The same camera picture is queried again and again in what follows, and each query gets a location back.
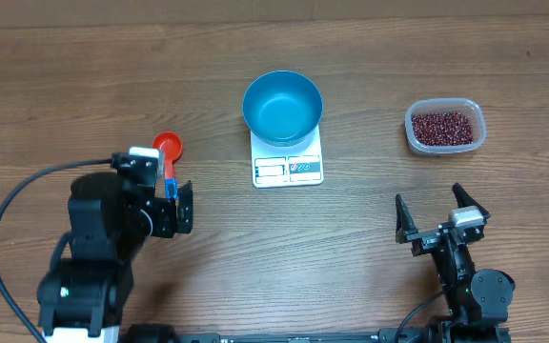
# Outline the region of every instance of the red spoon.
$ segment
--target red spoon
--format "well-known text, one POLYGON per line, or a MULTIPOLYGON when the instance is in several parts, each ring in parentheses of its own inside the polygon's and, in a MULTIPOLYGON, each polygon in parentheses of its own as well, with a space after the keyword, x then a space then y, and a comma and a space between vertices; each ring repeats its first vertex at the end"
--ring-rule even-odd
POLYGON ((173 164, 181 157, 183 142, 175 132, 164 131, 154 138, 152 148, 164 152, 165 193, 167 198, 176 199, 177 182, 175 180, 173 164))

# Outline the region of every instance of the blue bowl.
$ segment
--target blue bowl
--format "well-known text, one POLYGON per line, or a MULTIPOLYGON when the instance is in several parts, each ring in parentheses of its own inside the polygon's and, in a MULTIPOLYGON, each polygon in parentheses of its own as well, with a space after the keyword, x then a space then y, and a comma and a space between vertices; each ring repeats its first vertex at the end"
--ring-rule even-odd
POLYGON ((301 142, 321 120, 323 99, 313 81, 294 71, 271 71, 247 88, 243 116, 264 142, 289 147, 301 142))

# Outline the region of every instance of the bowl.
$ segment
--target bowl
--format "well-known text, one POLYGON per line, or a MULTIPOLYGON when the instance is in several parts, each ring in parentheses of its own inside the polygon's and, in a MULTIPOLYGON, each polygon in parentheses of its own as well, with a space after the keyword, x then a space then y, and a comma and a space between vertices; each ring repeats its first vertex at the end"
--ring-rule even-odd
POLYGON ((416 102, 406 111, 406 136, 410 150, 420 155, 444 155, 473 151, 479 148, 486 140, 486 123, 480 106, 473 100, 466 98, 439 98, 416 102), (429 146, 418 141, 412 126, 412 117, 417 114, 448 113, 458 111, 463 114, 472 126, 473 143, 447 146, 429 146))
POLYGON ((258 77, 243 98, 247 126, 273 146, 301 142, 317 127, 322 114, 319 89, 295 71, 271 71, 258 77))

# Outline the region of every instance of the white base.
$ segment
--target white base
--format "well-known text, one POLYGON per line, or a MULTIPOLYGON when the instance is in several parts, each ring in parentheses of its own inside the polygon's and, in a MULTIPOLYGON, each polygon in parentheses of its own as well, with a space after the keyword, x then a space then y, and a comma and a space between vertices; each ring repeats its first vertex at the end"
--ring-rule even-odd
POLYGON ((44 338, 48 343, 116 343, 118 335, 119 326, 101 329, 101 335, 98 337, 88 337, 88 329, 54 328, 52 336, 44 335, 44 338))
POLYGON ((319 126, 291 147, 275 147, 252 139, 252 180, 257 188, 319 185, 323 182, 323 155, 319 126))

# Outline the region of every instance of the red beans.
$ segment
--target red beans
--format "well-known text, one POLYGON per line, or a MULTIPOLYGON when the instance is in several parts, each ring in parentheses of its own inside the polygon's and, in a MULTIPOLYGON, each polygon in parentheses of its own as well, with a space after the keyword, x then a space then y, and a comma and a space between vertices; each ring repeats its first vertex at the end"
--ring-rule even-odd
POLYGON ((457 111, 413 114, 412 128, 417 140, 428 146, 456 146, 474 143, 472 125, 457 111))

